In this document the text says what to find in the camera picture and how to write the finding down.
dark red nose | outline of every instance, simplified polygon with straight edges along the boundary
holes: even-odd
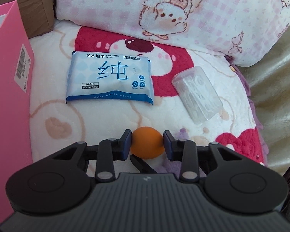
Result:
[[[127,39],[125,44],[129,50],[137,52],[151,52],[154,49],[150,42],[136,38]]]

transparent plastic case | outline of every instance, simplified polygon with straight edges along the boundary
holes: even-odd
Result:
[[[223,109],[219,96],[200,66],[175,75],[172,84],[195,124],[211,119]]]

wet wipes package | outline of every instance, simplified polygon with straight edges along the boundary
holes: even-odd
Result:
[[[73,52],[66,102],[126,99],[153,104],[150,60],[102,52]]]

gold satin fabric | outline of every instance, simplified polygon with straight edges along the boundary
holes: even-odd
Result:
[[[290,166],[290,26],[258,63],[239,67],[251,87],[268,166],[280,174]]]

pink box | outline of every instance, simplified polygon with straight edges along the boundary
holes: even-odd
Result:
[[[17,1],[0,5],[0,223],[13,210],[8,178],[32,163],[29,96],[34,62]]]

